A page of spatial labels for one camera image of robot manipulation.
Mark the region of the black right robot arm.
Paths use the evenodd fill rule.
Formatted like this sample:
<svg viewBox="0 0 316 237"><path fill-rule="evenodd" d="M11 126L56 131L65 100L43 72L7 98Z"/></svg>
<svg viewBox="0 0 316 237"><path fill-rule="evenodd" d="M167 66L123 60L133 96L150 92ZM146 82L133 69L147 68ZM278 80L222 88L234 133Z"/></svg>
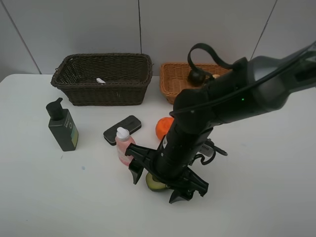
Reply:
<svg viewBox="0 0 316 237"><path fill-rule="evenodd" d="M212 162L201 148L215 126L279 110L290 94L316 84L315 44L282 59L258 56L232 64L205 43L193 49L206 51L227 73L209 75L201 88L184 89L176 96L170 112L173 123L156 150L131 144L125 152L133 157L128 167L133 182L147 170L154 181L172 190L170 203L191 200L194 192L207 193L208 183L190 166L197 159L203 165Z"/></svg>

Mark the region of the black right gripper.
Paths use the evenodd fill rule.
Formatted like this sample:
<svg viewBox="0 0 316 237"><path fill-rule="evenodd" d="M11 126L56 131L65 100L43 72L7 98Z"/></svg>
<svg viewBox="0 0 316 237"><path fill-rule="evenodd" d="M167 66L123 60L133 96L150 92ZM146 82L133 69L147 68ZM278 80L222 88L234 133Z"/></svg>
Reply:
<svg viewBox="0 0 316 237"><path fill-rule="evenodd" d="M136 185L144 169L166 184L173 192L169 203L190 201L194 192L204 196L209 184L202 180L189 167L196 159L202 165L210 164L216 154L227 156L227 152L215 146L208 138L212 128L200 134L186 133L174 120L168 133L163 137L158 149L150 149L130 144L125 154L133 156L128 166Z"/></svg>

